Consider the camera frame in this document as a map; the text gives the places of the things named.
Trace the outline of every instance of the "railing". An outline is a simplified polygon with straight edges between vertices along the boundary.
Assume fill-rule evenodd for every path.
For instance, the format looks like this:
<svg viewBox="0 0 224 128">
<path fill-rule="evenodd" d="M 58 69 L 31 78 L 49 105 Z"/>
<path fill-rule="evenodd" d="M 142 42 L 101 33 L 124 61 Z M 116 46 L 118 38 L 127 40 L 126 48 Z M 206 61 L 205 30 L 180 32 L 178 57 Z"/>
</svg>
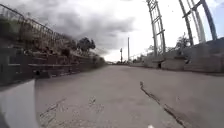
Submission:
<svg viewBox="0 0 224 128">
<path fill-rule="evenodd" d="M 37 21 L 26 18 L 21 13 L 13 10 L 5 5 L 0 4 L 0 18 L 8 20 L 9 23 L 16 24 L 18 27 L 19 40 L 24 42 L 27 38 L 30 42 L 38 39 L 43 47 L 47 46 L 53 49 L 63 48 L 67 42 L 72 42 L 72 39 L 57 32 L 54 32 L 46 25 L 42 25 Z"/>
</svg>

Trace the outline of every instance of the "concrete wall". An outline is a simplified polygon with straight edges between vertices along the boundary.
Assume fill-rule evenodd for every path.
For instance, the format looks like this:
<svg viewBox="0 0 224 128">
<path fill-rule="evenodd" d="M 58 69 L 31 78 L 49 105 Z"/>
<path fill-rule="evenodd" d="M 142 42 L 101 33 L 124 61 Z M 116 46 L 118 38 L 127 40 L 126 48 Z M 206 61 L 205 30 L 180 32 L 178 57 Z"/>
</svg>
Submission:
<svg viewBox="0 0 224 128">
<path fill-rule="evenodd" d="M 224 53 L 224 38 L 185 48 L 183 52 L 191 59 Z"/>
<path fill-rule="evenodd" d="M 36 120 L 34 84 L 35 81 L 31 80 L 1 90 L 0 112 L 10 128 L 39 128 Z"/>
</svg>

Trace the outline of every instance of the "utility pole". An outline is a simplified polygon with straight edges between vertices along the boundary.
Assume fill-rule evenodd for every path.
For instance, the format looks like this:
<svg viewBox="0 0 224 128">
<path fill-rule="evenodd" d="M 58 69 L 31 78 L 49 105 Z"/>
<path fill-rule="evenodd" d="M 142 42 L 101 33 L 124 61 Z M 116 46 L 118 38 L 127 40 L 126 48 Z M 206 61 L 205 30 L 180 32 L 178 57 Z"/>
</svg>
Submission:
<svg viewBox="0 0 224 128">
<path fill-rule="evenodd" d="M 130 62 L 130 38 L 128 37 L 128 62 Z"/>
<path fill-rule="evenodd" d="M 123 62 L 123 55 L 122 55 L 123 49 L 122 48 L 121 48 L 120 52 L 121 52 L 121 63 L 122 63 Z"/>
</svg>

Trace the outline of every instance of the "tree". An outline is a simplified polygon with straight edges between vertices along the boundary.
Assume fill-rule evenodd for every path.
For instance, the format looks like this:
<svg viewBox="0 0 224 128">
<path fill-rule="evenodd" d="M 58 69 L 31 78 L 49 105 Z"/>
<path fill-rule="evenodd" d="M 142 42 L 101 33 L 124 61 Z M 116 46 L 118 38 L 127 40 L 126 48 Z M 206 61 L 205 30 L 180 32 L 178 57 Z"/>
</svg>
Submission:
<svg viewBox="0 0 224 128">
<path fill-rule="evenodd" d="M 85 37 L 79 40 L 77 48 L 83 52 L 88 52 L 90 49 L 95 49 L 96 45 L 93 40 L 90 41 L 87 37 Z"/>
<path fill-rule="evenodd" d="M 182 50 L 188 46 L 190 46 L 190 40 L 187 37 L 185 37 L 185 34 L 178 38 L 176 48 Z"/>
</svg>

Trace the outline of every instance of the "lattice structure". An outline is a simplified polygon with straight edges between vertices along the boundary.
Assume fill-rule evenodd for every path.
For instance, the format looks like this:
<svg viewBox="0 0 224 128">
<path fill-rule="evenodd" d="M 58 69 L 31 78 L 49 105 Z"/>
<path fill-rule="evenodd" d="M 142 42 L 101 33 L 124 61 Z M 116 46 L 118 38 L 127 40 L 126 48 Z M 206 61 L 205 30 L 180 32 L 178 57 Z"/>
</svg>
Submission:
<svg viewBox="0 0 224 128">
<path fill-rule="evenodd" d="M 162 22 L 162 16 L 160 13 L 159 5 L 157 0 L 147 0 L 149 13 L 151 17 L 152 23 L 152 31 L 153 31 L 153 39 L 154 39 L 154 55 L 158 55 L 158 38 L 160 38 L 160 43 L 162 47 L 162 52 L 166 52 L 166 43 L 165 43 L 165 36 Z"/>
<path fill-rule="evenodd" d="M 179 2 L 180 2 L 180 5 L 182 7 L 182 10 L 185 10 L 183 5 L 182 5 L 183 4 L 182 0 L 179 0 Z M 202 26 L 202 23 L 200 23 L 201 21 L 200 21 L 200 18 L 199 18 L 199 13 L 197 12 L 197 8 L 200 5 L 202 5 L 203 8 L 204 8 L 207 20 L 208 20 L 208 24 L 209 24 L 210 30 L 211 30 L 212 39 L 216 40 L 218 37 L 217 37 L 217 33 L 216 33 L 215 24 L 214 24 L 211 12 L 209 11 L 209 8 L 208 8 L 208 5 L 207 5 L 206 1 L 205 0 L 199 0 L 199 2 L 196 3 L 196 4 L 194 3 L 194 0 L 191 0 L 191 2 L 193 4 L 193 7 L 187 13 L 183 12 L 184 13 L 183 18 L 187 18 L 190 14 L 195 13 L 196 16 L 197 16 L 197 20 L 198 20 L 198 24 L 199 24 L 199 28 L 200 28 L 200 34 L 201 34 L 199 36 L 199 38 L 201 38 L 201 40 L 205 40 L 205 37 L 203 35 L 204 34 L 203 33 L 203 26 Z"/>
</svg>

